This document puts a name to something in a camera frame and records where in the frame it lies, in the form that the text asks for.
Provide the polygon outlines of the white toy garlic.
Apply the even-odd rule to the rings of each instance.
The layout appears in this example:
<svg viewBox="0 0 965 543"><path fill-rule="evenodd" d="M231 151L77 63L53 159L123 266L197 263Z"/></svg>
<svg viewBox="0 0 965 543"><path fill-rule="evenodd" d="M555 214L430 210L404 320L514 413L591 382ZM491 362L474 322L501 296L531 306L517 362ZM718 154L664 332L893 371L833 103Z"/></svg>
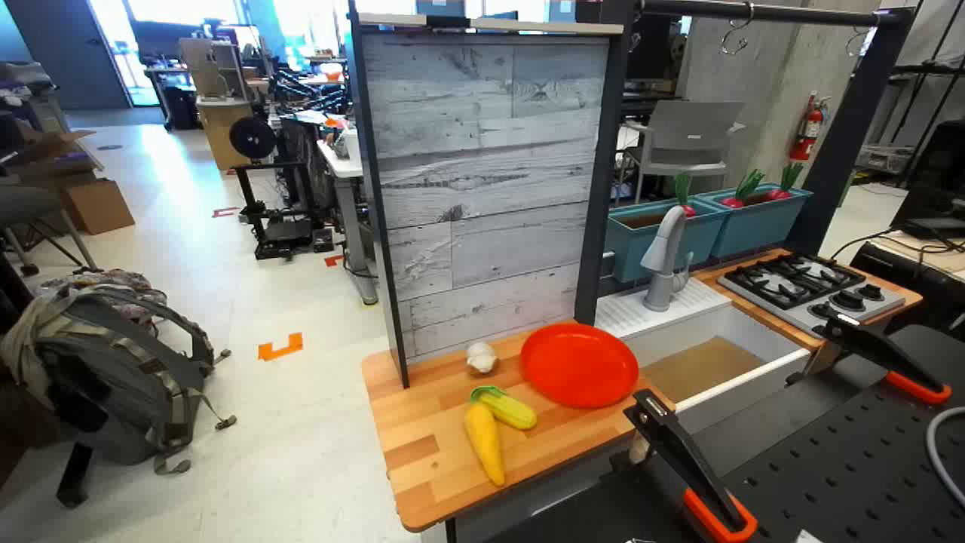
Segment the white toy garlic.
<svg viewBox="0 0 965 543"><path fill-rule="evenodd" d="M470 371L476 371L476 374L491 374L493 366L496 366L496 354L493 354L491 344L474 341L474 344L468 348L468 369L470 369Z"/></svg>

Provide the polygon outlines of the orange plastic plate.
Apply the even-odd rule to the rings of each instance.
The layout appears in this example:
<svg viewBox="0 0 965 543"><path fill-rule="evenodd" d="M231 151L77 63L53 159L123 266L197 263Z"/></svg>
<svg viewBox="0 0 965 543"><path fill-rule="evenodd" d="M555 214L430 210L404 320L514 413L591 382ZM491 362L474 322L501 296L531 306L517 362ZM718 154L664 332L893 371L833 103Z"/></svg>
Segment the orange plastic plate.
<svg viewBox="0 0 965 543"><path fill-rule="evenodd" d="M582 322L555 322L531 332L522 344L520 366L531 390L578 409L619 405L640 379L629 348Z"/></svg>

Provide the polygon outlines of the yellow toy corn short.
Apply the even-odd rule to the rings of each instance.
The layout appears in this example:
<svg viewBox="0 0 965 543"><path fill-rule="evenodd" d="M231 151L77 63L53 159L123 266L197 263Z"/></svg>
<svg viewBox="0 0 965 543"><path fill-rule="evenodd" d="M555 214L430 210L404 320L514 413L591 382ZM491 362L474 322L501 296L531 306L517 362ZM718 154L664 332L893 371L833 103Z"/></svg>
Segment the yellow toy corn short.
<svg viewBox="0 0 965 543"><path fill-rule="evenodd" d="M476 385L470 397L481 400L501 423L520 430L538 425L538 409L496 385Z"/></svg>

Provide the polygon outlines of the grey wood-pattern back panel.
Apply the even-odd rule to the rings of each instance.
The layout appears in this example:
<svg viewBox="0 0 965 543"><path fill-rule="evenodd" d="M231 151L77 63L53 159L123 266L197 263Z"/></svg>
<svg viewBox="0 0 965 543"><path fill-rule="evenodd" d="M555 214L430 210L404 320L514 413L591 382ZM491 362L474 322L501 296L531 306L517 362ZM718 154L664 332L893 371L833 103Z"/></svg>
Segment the grey wood-pattern back panel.
<svg viewBox="0 0 965 543"><path fill-rule="evenodd" d="M614 159L619 23L352 19L388 357L588 322Z"/></svg>

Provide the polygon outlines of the blue planter box left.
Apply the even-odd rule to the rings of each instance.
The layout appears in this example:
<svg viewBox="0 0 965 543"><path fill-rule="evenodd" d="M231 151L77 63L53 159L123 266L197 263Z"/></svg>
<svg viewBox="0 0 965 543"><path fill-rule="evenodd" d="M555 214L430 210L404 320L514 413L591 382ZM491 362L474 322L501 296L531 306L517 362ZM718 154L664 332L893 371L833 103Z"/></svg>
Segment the blue planter box left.
<svg viewBox="0 0 965 543"><path fill-rule="evenodd" d="M650 246L658 226L668 207L668 198L658 198L640 206L619 206L608 210L603 246L611 254L611 277L620 288L644 282L644 269L640 266L640 258ZM710 263L721 226L723 210L706 201L693 201L675 266L685 269Z"/></svg>

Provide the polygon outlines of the blue planter box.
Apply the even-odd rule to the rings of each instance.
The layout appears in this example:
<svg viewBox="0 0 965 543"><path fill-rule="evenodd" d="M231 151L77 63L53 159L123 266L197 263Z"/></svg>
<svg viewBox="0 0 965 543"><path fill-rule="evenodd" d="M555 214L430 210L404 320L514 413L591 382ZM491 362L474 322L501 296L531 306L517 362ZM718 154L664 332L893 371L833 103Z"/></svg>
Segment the blue planter box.
<svg viewBox="0 0 965 543"><path fill-rule="evenodd" d="M658 226L668 207L668 198L658 198L640 206L619 206L608 210L603 246L611 254L611 277L620 288L644 282L644 269L640 266L640 258L650 246ZM685 269L710 263L721 226L723 210L706 201L693 201L675 266Z"/></svg>
<svg viewBox="0 0 965 543"><path fill-rule="evenodd" d="M712 192L710 206L723 214L712 255L730 258L784 243L808 198L808 191L779 187L756 191L747 198Z"/></svg>

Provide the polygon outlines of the yellow toy corn long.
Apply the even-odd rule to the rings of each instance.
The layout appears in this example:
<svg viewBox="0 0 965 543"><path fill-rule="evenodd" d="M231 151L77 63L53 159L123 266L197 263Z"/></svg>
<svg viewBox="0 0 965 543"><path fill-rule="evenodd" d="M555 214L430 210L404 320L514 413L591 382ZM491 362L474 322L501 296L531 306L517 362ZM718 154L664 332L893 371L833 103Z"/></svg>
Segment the yellow toy corn long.
<svg viewBox="0 0 965 543"><path fill-rule="evenodd" d="M504 486L504 451L501 451L501 429L493 423L493 413L484 405L470 405L465 409L465 430L474 445L474 455L481 469L481 473L493 484Z"/></svg>

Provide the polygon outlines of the black 3D printer stand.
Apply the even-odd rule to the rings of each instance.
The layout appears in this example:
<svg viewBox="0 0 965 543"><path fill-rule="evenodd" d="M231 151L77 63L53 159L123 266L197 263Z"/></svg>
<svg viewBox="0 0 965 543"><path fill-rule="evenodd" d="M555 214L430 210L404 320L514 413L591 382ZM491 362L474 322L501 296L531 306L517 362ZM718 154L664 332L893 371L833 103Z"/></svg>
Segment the black 3D printer stand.
<svg viewBox="0 0 965 543"><path fill-rule="evenodd" d="M255 258L292 258L336 246L332 187L318 172L318 127L303 116L250 116L230 127L243 162L235 170L243 206L239 217L253 233Z"/></svg>

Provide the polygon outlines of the black orange clamp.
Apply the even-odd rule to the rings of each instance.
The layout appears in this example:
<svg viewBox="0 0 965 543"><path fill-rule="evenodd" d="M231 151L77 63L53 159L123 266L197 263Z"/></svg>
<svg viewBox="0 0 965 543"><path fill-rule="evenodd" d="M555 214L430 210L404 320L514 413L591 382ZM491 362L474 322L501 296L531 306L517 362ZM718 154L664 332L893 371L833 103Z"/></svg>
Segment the black orange clamp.
<svg viewBox="0 0 965 543"><path fill-rule="evenodd" d="M920 405L945 408L952 397L952 385L925 371L905 348L844 315L833 315L818 335L822 348L805 366L805 378L822 374L837 366L840 354L854 354L882 369L882 382Z"/></svg>
<svg viewBox="0 0 965 543"><path fill-rule="evenodd" d="M623 417L685 484L677 504L706 543L755 543L760 532L756 517L721 484L658 393L640 390Z"/></svg>

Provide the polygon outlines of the blue planter box right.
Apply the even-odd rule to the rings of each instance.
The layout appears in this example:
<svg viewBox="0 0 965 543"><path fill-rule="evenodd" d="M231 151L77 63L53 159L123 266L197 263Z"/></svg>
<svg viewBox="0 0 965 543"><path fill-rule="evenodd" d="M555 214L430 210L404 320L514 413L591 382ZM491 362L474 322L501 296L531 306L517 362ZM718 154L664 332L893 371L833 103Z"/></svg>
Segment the blue planter box right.
<svg viewBox="0 0 965 543"><path fill-rule="evenodd" d="M712 192L710 206L723 214L712 255L730 258L784 243L808 198L808 191L779 187L756 191L747 198Z"/></svg>

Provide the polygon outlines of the toy gas stove top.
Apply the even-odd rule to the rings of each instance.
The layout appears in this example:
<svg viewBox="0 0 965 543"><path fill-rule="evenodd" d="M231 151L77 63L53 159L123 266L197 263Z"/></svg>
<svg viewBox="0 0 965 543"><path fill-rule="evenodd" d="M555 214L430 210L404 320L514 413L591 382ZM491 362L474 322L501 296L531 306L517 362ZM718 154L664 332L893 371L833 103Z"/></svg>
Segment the toy gas stove top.
<svg viewBox="0 0 965 543"><path fill-rule="evenodd" d="M866 326L905 306L901 296L875 288L858 272L799 254L738 266L726 272L721 284L808 335L820 335L830 316Z"/></svg>

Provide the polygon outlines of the red fire extinguisher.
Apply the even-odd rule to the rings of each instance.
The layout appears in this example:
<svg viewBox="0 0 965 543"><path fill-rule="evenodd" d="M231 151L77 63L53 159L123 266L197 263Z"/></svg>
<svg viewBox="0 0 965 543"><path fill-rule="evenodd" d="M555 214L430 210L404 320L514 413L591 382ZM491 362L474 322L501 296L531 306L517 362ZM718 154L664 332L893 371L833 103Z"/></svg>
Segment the red fire extinguisher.
<svg viewBox="0 0 965 543"><path fill-rule="evenodd" d="M791 159L792 159L792 162L801 162L801 159L810 158L815 142L818 142L818 137L820 137L820 131L822 131L822 111L826 111L826 101L818 97L818 93L810 93L810 97L808 97L808 105L805 105L805 111L801 111L801 118L799 118L792 146L791 146Z"/></svg>

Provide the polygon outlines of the grey backpack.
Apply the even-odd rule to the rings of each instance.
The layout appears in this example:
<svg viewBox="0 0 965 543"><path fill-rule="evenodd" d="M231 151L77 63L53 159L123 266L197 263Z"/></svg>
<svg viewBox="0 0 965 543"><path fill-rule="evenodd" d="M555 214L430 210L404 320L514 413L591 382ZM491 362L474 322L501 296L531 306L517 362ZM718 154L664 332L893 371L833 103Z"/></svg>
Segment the grey backpack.
<svg viewBox="0 0 965 543"><path fill-rule="evenodd" d="M93 458L187 473L198 409L218 430L235 425L206 396L224 359L230 350L218 350L198 322L134 272L48 282L4 335L15 385L73 441L57 484L62 507L86 499Z"/></svg>

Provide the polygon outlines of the cardboard box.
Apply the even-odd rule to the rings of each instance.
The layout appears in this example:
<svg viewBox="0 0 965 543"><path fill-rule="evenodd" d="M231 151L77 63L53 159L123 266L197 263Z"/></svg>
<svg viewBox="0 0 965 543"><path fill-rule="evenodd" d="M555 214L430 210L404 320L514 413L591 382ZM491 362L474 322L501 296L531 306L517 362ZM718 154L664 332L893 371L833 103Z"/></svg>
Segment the cardboard box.
<svg viewBox="0 0 965 543"><path fill-rule="evenodd" d="M137 223L120 187L109 177L68 183L62 191L62 198L73 223L86 236L99 236L99 233L111 233Z"/></svg>

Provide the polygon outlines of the black perforated table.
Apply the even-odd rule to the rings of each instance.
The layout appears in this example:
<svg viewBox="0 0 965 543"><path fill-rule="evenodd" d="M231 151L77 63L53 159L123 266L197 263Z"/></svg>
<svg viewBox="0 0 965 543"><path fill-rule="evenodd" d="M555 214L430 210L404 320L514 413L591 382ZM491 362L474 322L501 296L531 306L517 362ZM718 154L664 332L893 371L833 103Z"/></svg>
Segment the black perforated table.
<svg viewBox="0 0 965 543"><path fill-rule="evenodd" d="M965 543L965 344L925 326L893 335L952 385L945 408L882 382L846 357L747 409L687 430L721 484L756 517L755 543ZM491 543L706 543L685 484L650 449Z"/></svg>

